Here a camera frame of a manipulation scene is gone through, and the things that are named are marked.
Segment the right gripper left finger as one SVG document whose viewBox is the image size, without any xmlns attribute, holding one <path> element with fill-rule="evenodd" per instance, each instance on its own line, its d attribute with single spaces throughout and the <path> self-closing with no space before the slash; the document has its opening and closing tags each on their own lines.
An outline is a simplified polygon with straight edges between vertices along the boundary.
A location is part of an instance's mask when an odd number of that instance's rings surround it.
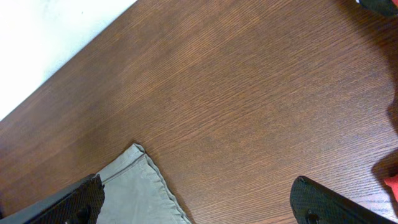
<svg viewBox="0 0 398 224">
<path fill-rule="evenodd" d="M 1 219 L 1 224 L 95 224 L 104 204 L 101 177 L 90 174 L 27 208 Z"/>
</svg>

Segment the red printed t-shirt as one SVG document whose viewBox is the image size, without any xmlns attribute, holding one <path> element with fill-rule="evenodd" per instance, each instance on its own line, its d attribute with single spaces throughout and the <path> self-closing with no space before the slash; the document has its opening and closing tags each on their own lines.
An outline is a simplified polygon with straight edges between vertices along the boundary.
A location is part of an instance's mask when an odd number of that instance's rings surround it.
<svg viewBox="0 0 398 224">
<path fill-rule="evenodd" d="M 389 56 L 391 57 L 391 66 L 392 70 L 394 71 L 394 74 L 392 76 L 392 79 L 394 81 L 394 100 L 390 107 L 388 108 L 388 112 L 392 121 L 392 124 L 394 126 L 395 131 L 397 132 L 397 24 L 394 26 L 394 34 L 393 38 L 394 41 L 391 44 L 390 47 L 388 47 L 387 53 L 389 53 Z M 389 174 L 391 175 L 390 177 L 384 179 L 384 182 L 387 186 L 389 186 L 392 189 L 392 193 L 394 194 L 394 198 L 397 200 L 397 150 L 396 154 L 394 155 L 393 158 L 393 165 L 389 169 Z"/>
</svg>

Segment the khaki shorts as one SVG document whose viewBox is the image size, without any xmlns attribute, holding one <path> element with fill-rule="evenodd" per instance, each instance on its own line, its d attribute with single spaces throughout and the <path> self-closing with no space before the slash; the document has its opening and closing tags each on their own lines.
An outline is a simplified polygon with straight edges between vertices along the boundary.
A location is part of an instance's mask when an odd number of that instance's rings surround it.
<svg viewBox="0 0 398 224">
<path fill-rule="evenodd" d="M 141 145 L 132 144 L 98 175 L 105 194 L 98 223 L 191 222 Z"/>
</svg>

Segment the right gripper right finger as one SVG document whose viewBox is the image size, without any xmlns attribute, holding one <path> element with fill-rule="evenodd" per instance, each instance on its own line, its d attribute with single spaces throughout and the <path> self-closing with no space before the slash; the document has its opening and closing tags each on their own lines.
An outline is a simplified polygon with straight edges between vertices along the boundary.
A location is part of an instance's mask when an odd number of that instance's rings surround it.
<svg viewBox="0 0 398 224">
<path fill-rule="evenodd" d="M 294 180 L 290 206 L 299 224 L 394 224 L 306 176 Z"/>
</svg>

